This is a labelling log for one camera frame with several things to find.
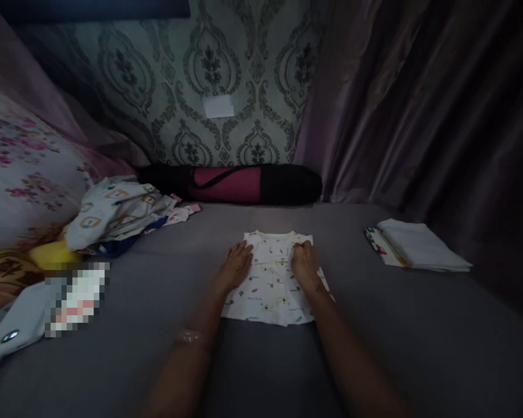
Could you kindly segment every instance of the bed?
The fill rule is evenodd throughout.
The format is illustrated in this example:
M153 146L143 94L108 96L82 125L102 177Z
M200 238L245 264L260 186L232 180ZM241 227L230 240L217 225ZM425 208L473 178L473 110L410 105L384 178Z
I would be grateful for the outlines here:
M383 208L202 208L112 261L87 330L2 362L0 417L136 416L225 249L256 229L314 236L341 311L419 415L523 416L523 320L468 275L383 265L363 234ZM223 319L199 415L343 416L314 323Z

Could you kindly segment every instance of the pink floral pillowcase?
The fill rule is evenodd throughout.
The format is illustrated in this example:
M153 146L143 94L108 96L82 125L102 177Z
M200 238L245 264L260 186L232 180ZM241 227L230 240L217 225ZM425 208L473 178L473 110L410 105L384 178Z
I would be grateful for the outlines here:
M93 153L0 93L0 250L55 239L104 177Z

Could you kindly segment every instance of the forearm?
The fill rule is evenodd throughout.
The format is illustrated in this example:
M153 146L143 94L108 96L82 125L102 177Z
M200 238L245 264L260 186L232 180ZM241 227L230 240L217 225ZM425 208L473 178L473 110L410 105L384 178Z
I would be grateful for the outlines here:
M205 295L187 324L189 330L201 335L201 340L174 343L142 417L193 416L209 370L210 351L227 293L215 284Z
M325 354L351 414L364 417L407 416L406 408L321 287L305 292Z

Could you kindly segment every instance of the damask wallpaper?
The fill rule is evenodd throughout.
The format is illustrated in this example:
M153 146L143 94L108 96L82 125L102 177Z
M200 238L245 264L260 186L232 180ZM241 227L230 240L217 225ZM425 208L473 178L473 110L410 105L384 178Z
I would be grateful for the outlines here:
M292 161L324 32L316 0L190 0L190 19L17 27L51 78L169 164ZM232 94L235 117L202 98Z

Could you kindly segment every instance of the white baby shirt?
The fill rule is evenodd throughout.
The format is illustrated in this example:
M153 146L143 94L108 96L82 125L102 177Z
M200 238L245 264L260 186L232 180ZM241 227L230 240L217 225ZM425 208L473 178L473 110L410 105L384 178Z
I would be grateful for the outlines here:
M253 245L252 267L246 280L233 290L225 302L224 318L243 319L287 326L311 322L314 317L304 292L291 270L295 243L306 240L314 244L312 235L245 233ZM329 290L321 268L318 271Z

